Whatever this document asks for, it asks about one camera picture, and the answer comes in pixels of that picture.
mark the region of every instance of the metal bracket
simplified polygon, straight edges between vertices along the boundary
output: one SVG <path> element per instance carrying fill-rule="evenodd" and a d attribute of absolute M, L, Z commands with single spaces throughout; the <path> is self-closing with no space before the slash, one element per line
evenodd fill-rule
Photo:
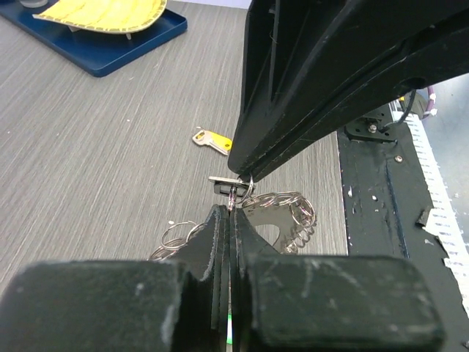
<path fill-rule="evenodd" d="M 389 143 L 396 141 L 396 135 L 392 130 L 381 133 L 379 126 L 381 119 L 362 117 L 345 125 L 345 134 L 349 139 L 365 142 Z"/>

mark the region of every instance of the screw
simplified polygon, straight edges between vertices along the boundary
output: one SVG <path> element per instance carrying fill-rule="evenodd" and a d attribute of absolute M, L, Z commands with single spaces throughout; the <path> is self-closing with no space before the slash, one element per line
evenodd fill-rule
<path fill-rule="evenodd" d="M 376 131 L 378 131 L 378 127 L 375 124 L 371 124 L 370 126 L 368 126 L 368 132 L 376 133 Z"/>

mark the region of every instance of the gray wood-grain table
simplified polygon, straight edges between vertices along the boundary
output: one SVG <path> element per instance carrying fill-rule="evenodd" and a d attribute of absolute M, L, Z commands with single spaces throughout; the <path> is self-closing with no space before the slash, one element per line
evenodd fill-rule
<path fill-rule="evenodd" d="M 145 259 L 169 220 L 226 203 L 207 182 L 234 176 L 226 157 L 191 137 L 235 132 L 245 10 L 169 8 L 188 32 L 105 78 L 0 18 L 0 293 L 38 260 Z M 335 134 L 258 190 L 303 192 L 319 218 L 307 252 L 346 252 Z"/>

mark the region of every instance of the yellow key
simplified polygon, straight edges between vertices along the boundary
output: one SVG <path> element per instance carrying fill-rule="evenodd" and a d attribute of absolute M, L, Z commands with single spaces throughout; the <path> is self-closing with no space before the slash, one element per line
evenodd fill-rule
<path fill-rule="evenodd" d="M 201 129 L 197 134 L 192 137 L 192 140 L 197 145 L 209 145 L 223 155 L 228 155 L 232 148 L 232 141 L 220 134 L 212 131 Z"/>

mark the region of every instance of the white tape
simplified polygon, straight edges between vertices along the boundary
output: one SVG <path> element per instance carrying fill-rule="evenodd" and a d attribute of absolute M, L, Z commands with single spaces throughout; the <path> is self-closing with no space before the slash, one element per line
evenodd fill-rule
<path fill-rule="evenodd" d="M 402 113 L 393 111 L 394 120 L 398 120 Z M 441 245 L 448 253 L 444 260 L 451 269 L 462 296 L 462 305 L 469 317 L 469 254 L 462 239 L 461 230 L 456 221 L 451 201 L 446 192 L 445 183 L 433 156 L 432 147 L 426 136 L 425 129 L 418 116 L 410 114 L 406 119 L 412 134 L 428 190 L 433 201 L 425 230 L 438 237 Z"/>

